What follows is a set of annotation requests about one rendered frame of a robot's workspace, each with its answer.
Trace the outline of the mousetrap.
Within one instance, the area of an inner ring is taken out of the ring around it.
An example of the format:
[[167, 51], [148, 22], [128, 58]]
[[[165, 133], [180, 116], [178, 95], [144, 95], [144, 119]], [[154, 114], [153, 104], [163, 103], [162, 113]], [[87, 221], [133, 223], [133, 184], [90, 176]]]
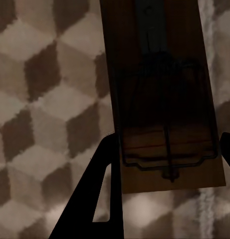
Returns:
[[198, 0], [100, 0], [122, 194], [226, 186]]

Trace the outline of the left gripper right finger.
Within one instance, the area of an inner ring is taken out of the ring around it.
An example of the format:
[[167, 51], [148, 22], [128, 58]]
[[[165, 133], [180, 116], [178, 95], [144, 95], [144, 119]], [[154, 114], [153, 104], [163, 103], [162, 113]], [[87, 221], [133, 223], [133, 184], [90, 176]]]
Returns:
[[220, 139], [222, 157], [225, 158], [230, 166], [230, 133], [224, 132]]

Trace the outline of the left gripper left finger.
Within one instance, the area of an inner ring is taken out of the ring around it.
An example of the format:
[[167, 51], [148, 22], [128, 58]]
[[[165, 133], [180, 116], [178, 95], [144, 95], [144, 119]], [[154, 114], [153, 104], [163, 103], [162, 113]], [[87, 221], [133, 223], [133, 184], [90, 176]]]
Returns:
[[[111, 164], [110, 220], [93, 222], [107, 166]], [[99, 144], [49, 239], [124, 239], [119, 135]]]

